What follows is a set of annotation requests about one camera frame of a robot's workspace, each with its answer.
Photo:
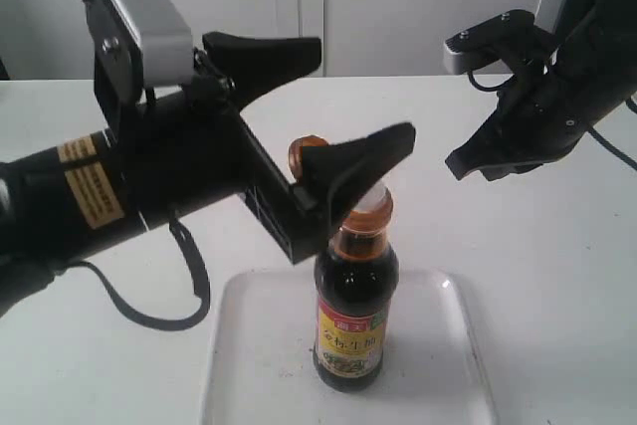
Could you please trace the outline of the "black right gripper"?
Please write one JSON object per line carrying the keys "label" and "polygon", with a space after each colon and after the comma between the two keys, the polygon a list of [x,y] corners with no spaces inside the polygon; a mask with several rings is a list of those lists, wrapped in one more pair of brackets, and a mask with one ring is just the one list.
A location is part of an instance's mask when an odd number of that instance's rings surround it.
{"label": "black right gripper", "polygon": [[445,159],[457,180],[479,171],[488,181],[523,174],[572,151],[584,132],[579,111],[590,73],[570,66],[558,50],[507,67],[495,111]]}

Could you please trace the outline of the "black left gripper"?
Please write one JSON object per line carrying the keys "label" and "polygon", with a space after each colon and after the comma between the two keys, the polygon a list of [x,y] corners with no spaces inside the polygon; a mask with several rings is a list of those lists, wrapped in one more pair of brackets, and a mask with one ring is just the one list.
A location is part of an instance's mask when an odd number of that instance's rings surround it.
{"label": "black left gripper", "polygon": [[115,100],[107,118],[117,166],[146,225],[228,196],[244,204],[296,264],[322,250],[358,201],[409,156],[415,127],[400,122],[367,137],[301,147],[291,185],[241,116],[261,96],[320,67],[320,38],[202,37],[190,81],[145,102]]}

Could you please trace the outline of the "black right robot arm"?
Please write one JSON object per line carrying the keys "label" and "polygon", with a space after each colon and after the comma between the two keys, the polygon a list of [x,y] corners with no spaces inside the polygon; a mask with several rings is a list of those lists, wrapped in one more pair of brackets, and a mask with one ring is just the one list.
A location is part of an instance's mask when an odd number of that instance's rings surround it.
{"label": "black right robot arm", "polygon": [[447,39],[444,64],[498,98],[446,158],[457,179],[530,172],[564,158],[585,134],[636,166],[595,128],[618,106],[636,107],[636,0],[593,0],[564,38],[537,26],[533,13],[510,10]]}

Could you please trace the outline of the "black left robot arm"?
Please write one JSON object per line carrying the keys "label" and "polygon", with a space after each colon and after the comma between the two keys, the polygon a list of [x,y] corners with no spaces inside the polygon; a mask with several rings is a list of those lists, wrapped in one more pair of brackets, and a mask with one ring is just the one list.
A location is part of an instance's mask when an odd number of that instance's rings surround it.
{"label": "black left robot arm", "polygon": [[317,37],[253,39],[210,32],[193,53],[189,84],[145,103],[121,104],[102,66],[94,92],[105,130],[1,167],[1,308],[47,288],[90,256],[167,226],[200,305],[183,319],[135,310],[106,292],[127,319],[157,330],[189,329],[211,306],[205,263],[181,217],[239,196],[292,263],[323,250],[356,203],[414,148],[401,122],[369,136],[306,146],[289,182],[244,122],[259,97],[315,71]]}

